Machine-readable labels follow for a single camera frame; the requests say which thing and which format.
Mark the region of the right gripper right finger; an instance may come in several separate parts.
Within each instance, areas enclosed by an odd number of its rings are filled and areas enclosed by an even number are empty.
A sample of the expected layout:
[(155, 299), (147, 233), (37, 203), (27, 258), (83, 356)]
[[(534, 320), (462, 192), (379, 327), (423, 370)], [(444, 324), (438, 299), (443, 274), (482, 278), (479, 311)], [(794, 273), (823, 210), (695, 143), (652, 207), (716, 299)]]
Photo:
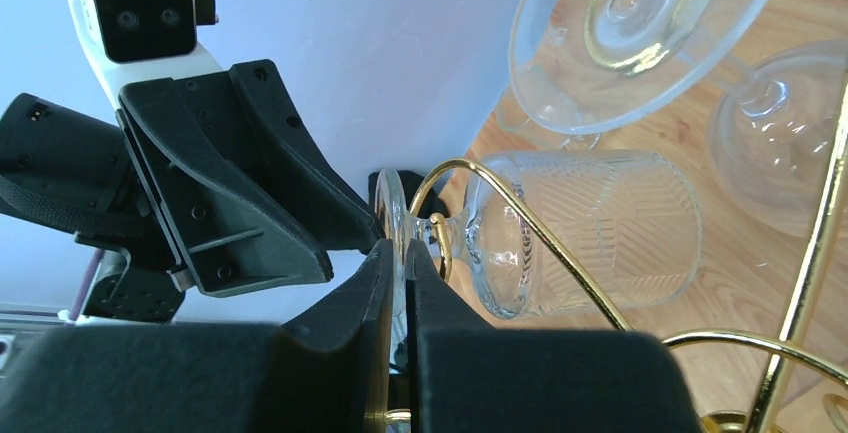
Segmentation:
[(439, 276), (428, 248), (405, 261), (416, 432), (696, 432), (682, 372), (655, 337), (497, 329)]

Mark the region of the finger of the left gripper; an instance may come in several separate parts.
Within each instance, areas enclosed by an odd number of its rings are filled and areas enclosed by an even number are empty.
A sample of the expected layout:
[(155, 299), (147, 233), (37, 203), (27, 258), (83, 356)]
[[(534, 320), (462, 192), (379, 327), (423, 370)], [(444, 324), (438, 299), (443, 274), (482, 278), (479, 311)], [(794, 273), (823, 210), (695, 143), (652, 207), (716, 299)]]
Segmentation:
[(268, 59), (237, 63), (228, 76), (267, 165), (271, 196), (323, 249), (369, 252), (382, 228), (324, 157), (276, 65)]

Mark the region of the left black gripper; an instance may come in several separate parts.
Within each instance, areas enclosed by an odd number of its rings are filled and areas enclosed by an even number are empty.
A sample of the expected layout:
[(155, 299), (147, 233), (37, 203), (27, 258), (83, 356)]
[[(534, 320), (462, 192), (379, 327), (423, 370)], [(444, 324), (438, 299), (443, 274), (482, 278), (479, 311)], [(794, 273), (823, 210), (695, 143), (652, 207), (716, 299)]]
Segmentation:
[[(325, 247), (274, 192), (254, 108), (229, 76), (125, 86), (119, 116), (170, 246), (201, 293), (325, 283)], [(122, 130), (21, 93), (1, 115), (1, 211), (100, 249), (88, 316), (168, 323), (185, 299)]]

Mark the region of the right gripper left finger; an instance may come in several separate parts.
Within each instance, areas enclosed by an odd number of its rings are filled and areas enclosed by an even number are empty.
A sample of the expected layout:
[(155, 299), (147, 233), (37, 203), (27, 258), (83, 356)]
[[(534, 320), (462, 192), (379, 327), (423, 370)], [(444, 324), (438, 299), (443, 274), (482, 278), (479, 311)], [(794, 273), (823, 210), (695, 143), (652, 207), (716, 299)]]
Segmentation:
[(382, 432), (393, 246), (283, 325), (56, 328), (1, 387), (5, 432)]

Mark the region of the ribbed glass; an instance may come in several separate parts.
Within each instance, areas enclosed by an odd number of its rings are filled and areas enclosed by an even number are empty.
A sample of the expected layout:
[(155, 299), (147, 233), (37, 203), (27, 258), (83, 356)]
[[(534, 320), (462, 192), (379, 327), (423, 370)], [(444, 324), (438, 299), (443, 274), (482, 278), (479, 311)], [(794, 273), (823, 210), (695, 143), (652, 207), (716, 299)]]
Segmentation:
[[(703, 227), (682, 172), (644, 150), (505, 151), (484, 165), (547, 226), (619, 309), (679, 296), (700, 265)], [(379, 171), (376, 209), (395, 243), (394, 272), (421, 241), (435, 264), (451, 261), (482, 307), (500, 320), (586, 313), (594, 303), (529, 223), (472, 175), (464, 202), (436, 229), (406, 207), (398, 171)]]

